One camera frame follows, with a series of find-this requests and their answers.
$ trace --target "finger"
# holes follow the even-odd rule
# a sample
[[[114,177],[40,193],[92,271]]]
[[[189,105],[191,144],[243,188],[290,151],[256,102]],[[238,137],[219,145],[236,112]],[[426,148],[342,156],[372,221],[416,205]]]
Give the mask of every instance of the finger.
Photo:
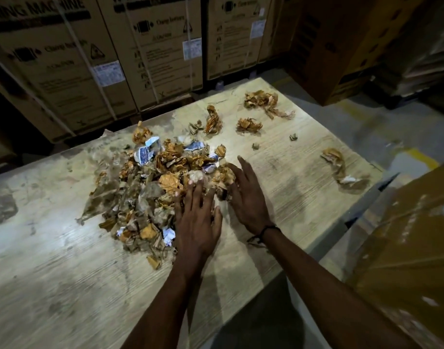
[[[214,223],[212,224],[212,235],[214,241],[217,242],[222,232],[222,212],[220,211],[220,206],[217,206],[214,211]]]
[[[173,201],[175,202],[175,219],[178,223],[181,219],[181,194],[179,191],[175,192]]]
[[[232,196],[232,205],[241,206],[241,194],[236,183],[232,183],[228,186],[228,192]]]
[[[195,184],[193,181],[188,182],[187,195],[185,196],[185,213],[191,211],[191,205],[193,203],[193,188]]]
[[[206,197],[204,197],[204,204],[202,208],[205,212],[211,212],[212,203],[214,202],[215,188],[211,188],[209,192],[206,193]]]
[[[243,168],[243,172],[245,173],[248,181],[257,182],[257,176],[251,164],[244,160],[243,157],[241,157],[240,155],[238,156],[238,161],[240,162],[241,167]]]
[[[227,164],[227,166],[233,171],[233,174],[235,174],[236,180],[240,186],[245,186],[248,183],[248,179],[243,170],[231,163]]]
[[[200,179],[196,184],[195,192],[193,193],[193,204],[191,210],[197,210],[201,207],[201,197],[202,197],[202,187],[204,185],[204,180]]]

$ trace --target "person's left hand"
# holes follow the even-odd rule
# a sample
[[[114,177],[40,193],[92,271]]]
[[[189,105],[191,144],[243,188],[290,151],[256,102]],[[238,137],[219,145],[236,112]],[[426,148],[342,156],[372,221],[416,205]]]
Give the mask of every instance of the person's left hand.
[[[184,207],[181,194],[175,194],[175,245],[178,251],[174,267],[183,268],[187,278],[200,272],[207,258],[214,251],[222,229],[220,207],[215,209],[211,223],[211,209],[215,190],[212,188],[204,197],[203,181],[190,182],[185,196]]]

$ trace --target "forearm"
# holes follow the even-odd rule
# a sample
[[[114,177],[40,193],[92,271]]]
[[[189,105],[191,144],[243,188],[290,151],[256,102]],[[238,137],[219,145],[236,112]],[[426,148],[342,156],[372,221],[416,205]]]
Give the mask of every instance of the forearm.
[[[264,242],[335,349],[419,348],[352,289],[275,229]]]
[[[176,348],[193,285],[200,275],[199,270],[188,277],[175,264],[161,290],[123,343],[122,349]]]

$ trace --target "black wrist bracelet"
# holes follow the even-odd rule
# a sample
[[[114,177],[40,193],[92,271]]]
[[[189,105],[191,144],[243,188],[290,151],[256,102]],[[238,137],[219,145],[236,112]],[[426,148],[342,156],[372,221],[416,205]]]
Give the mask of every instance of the black wrist bracelet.
[[[277,229],[278,231],[281,232],[280,228],[277,227],[276,225],[266,225],[266,226],[264,227],[264,229],[262,229],[262,230],[260,231],[259,234],[254,235],[253,237],[250,237],[250,238],[247,240],[247,242],[249,243],[249,242],[252,242],[253,240],[257,240],[257,243],[258,243],[258,244],[261,244],[261,243],[263,244],[263,243],[264,243],[264,233],[265,233],[265,231],[266,231],[267,229]]]

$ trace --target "wooden table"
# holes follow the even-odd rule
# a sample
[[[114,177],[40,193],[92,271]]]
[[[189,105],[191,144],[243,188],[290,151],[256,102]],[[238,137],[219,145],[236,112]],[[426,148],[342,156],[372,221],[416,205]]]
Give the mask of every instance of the wooden table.
[[[338,186],[322,149],[340,149],[348,173],[369,174],[369,186],[382,174],[282,94],[278,108],[295,110],[292,120],[246,110],[244,93],[259,89],[275,91],[255,79],[146,125],[163,139],[181,135],[189,122],[205,122],[207,105],[214,105],[224,126],[207,143],[224,144],[228,161],[238,164],[242,155],[251,162],[274,220],[309,248],[364,193]],[[235,131],[246,117],[262,121],[260,135]],[[165,281],[170,262],[154,271],[144,254],[123,251],[98,228],[100,216],[83,226],[75,220],[94,189],[94,160],[131,143],[133,129],[0,176],[0,349],[118,348]],[[289,140],[293,133],[298,140]],[[181,347],[200,346],[280,272],[265,249],[246,245],[249,234],[225,202],[221,208],[222,236],[184,321]]]

